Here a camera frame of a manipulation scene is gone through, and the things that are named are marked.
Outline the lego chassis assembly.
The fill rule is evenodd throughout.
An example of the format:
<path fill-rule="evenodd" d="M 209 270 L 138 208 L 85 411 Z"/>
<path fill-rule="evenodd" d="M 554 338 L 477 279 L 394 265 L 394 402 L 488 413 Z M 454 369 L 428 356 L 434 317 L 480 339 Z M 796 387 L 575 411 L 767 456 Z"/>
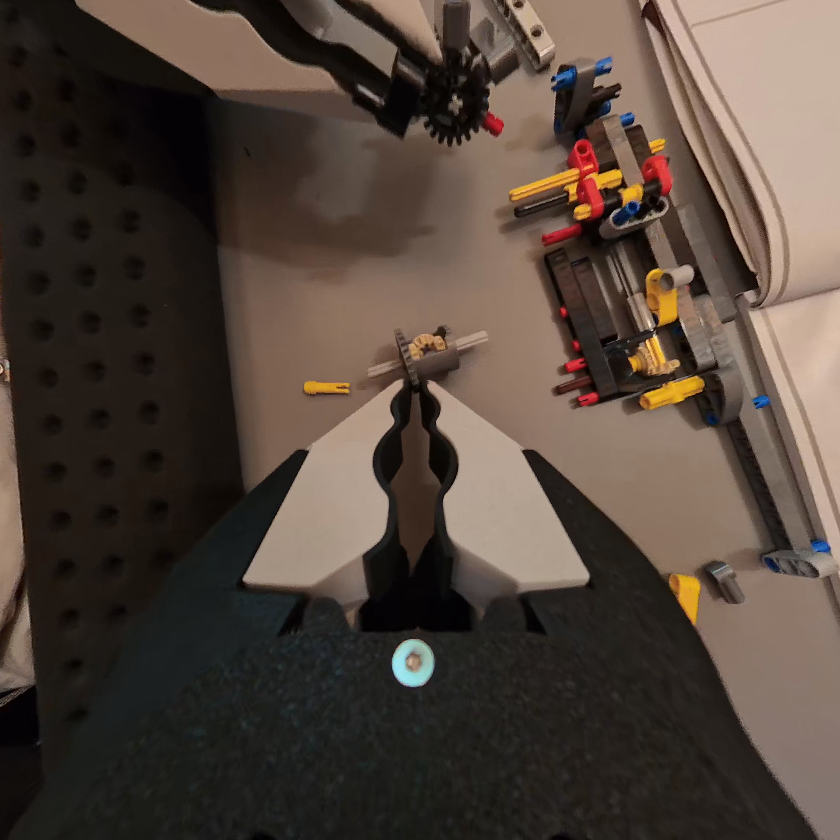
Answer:
<path fill-rule="evenodd" d="M 753 398 L 767 397 L 739 320 L 745 291 L 729 293 L 699 220 L 677 205 L 665 141 L 648 142 L 632 113 L 611 111 L 621 86 L 596 82 L 612 70 L 611 56 L 559 64 L 553 130 L 572 143 L 569 170 L 509 193 L 518 204 L 558 193 L 515 214 L 562 206 L 574 220 L 542 245 L 550 248 L 547 267 L 560 269 L 562 314 L 583 353 L 565 368 L 590 371 L 573 382 L 593 386 L 578 403 L 605 402 L 625 385 L 646 410 L 697 399 L 703 422 L 730 435 L 761 510 L 771 547 L 761 564 L 828 578 L 797 563 L 793 573 L 764 563 L 793 548 L 789 537 L 802 536 L 806 516 L 794 510 L 797 487 L 774 416 L 754 411 Z"/>

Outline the dark grey lego connector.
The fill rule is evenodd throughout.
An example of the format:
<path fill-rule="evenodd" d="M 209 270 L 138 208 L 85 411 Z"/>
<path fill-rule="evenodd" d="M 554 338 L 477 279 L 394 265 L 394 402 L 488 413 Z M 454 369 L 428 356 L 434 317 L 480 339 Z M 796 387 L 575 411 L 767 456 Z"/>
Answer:
<path fill-rule="evenodd" d="M 725 603 L 741 605 L 746 602 L 737 573 L 729 563 L 714 560 L 706 563 L 703 571 Z"/>

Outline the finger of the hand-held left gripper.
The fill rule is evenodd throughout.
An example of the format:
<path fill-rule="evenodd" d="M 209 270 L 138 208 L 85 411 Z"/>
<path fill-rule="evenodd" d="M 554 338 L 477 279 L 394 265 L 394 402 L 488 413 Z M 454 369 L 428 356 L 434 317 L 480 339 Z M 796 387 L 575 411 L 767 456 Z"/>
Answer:
<path fill-rule="evenodd" d="M 365 121 L 359 91 L 382 99 L 382 69 L 344 50 L 333 2 L 81 1 L 81 12 L 221 99 L 318 118 Z"/>
<path fill-rule="evenodd" d="M 371 57 L 375 37 L 386 40 L 403 54 L 428 62 L 443 62 L 434 27 L 418 1 L 321 1 L 327 14 L 323 37 L 329 42 L 357 49 Z"/>

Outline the lego instruction booklet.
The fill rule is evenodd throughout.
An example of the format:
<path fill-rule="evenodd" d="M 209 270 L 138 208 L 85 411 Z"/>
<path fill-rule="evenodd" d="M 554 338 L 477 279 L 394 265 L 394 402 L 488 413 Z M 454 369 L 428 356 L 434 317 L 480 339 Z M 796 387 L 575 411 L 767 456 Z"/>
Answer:
<path fill-rule="evenodd" d="M 680 127 L 755 276 L 738 297 L 803 512 L 772 570 L 838 587 L 839 2 L 640 2 Z"/>

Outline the grey lego differential housing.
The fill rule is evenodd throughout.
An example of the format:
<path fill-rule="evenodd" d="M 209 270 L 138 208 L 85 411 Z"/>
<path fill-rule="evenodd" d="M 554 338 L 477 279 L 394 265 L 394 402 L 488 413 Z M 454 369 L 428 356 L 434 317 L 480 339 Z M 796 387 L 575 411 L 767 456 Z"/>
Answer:
<path fill-rule="evenodd" d="M 401 372 L 404 374 L 404 377 L 414 393 L 420 392 L 422 384 L 427 382 L 429 379 L 433 379 L 436 376 L 446 375 L 447 373 L 455 371 L 459 368 L 460 352 L 455 345 L 455 335 L 449 326 L 442 324 L 438 326 L 435 331 L 424 333 L 437 333 L 444 335 L 448 349 L 442 353 L 427 355 L 421 360 L 412 360 L 408 351 L 408 344 L 413 339 L 409 340 L 404 331 L 399 328 L 394 330 L 397 359 L 403 362 L 403 369 Z"/>

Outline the lego engine subassembly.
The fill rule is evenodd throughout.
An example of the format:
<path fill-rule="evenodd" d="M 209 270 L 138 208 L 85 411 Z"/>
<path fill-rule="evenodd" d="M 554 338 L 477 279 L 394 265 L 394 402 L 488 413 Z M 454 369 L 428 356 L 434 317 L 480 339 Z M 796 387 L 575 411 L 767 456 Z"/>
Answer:
<path fill-rule="evenodd" d="M 437 2 L 436 13 L 441 61 L 398 49 L 386 82 L 356 82 L 353 103 L 400 138 L 415 121 L 449 148 L 481 131 L 499 136 L 504 123 L 490 111 L 490 88 L 519 68 L 515 39 L 488 17 L 472 24 L 469 1 Z"/>

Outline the yellow lego connector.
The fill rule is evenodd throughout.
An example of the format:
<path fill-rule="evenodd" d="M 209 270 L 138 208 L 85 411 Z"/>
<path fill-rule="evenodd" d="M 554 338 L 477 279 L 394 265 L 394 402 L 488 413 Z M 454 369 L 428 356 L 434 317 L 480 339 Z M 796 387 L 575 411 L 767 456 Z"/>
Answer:
<path fill-rule="evenodd" d="M 697 577 L 687 574 L 669 574 L 668 587 L 693 626 L 697 625 L 700 608 L 701 584 Z"/>

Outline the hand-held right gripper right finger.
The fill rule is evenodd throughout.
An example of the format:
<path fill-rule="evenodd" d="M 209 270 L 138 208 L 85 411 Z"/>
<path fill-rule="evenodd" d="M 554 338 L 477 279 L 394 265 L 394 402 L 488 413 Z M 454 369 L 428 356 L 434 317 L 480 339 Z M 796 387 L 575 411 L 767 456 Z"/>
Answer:
<path fill-rule="evenodd" d="M 502 597 L 571 589 L 591 579 L 515 440 L 435 382 L 422 384 L 434 507 L 434 580 L 484 611 Z"/>

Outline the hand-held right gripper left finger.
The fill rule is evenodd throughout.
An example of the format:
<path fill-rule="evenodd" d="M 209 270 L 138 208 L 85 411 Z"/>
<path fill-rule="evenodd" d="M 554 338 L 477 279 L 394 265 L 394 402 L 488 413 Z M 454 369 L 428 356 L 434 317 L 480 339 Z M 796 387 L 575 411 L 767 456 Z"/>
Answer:
<path fill-rule="evenodd" d="M 406 587 L 410 563 L 392 483 L 412 402 L 412 387 L 396 381 L 310 445 L 244 587 L 349 608 Z"/>

